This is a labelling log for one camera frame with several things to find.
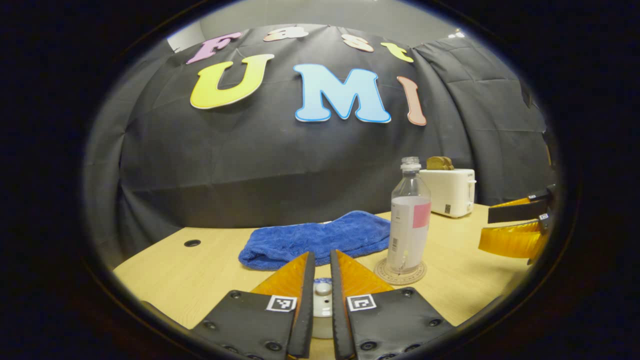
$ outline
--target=yellow letter u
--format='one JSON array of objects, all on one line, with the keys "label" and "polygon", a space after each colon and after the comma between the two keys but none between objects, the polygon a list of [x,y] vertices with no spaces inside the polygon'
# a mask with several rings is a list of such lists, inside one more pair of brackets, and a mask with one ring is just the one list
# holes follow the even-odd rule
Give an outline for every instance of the yellow letter u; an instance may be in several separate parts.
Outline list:
[{"label": "yellow letter u", "polygon": [[242,60],[246,64],[244,77],[240,84],[230,89],[219,90],[218,82],[225,69],[234,64],[232,61],[202,69],[198,73],[200,78],[191,93],[191,105],[198,109],[211,109],[232,104],[251,95],[262,83],[267,61],[274,57],[273,54],[261,54],[244,58]]}]

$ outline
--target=plastic bottle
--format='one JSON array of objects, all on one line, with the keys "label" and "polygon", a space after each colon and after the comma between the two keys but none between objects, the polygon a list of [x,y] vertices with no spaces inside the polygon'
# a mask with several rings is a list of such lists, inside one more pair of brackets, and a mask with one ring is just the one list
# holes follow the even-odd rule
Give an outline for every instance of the plastic bottle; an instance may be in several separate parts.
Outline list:
[{"label": "plastic bottle", "polygon": [[391,193],[391,234],[387,266],[403,274],[415,270],[427,244],[431,191],[420,178],[418,157],[402,158],[403,178]]}]

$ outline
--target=gray wall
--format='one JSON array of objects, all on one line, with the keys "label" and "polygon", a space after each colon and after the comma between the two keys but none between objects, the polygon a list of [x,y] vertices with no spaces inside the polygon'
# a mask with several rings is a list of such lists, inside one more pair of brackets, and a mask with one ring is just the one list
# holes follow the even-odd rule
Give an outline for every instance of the gray wall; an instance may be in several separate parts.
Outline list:
[{"label": "gray wall", "polygon": [[458,28],[398,0],[242,0],[203,17],[202,34],[191,26],[181,31],[184,34],[177,33],[169,39],[172,48],[180,51],[202,42],[202,37],[295,23],[343,26],[412,47],[445,38]]}]

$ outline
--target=pink label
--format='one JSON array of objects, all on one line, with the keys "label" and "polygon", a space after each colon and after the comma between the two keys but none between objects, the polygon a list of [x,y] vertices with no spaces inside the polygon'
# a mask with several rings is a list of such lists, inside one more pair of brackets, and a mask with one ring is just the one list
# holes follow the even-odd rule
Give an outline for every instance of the pink label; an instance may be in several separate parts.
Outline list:
[{"label": "pink label", "polygon": [[413,207],[413,228],[429,225],[431,215],[431,203],[416,205]]}]

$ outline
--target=white toaster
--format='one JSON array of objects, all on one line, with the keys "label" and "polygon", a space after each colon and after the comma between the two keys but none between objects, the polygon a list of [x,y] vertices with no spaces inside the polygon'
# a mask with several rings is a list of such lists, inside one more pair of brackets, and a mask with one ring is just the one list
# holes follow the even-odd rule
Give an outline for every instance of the white toaster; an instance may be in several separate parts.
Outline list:
[{"label": "white toaster", "polygon": [[431,211],[453,218],[473,211],[476,172],[472,169],[420,170],[420,178],[431,190]]}]

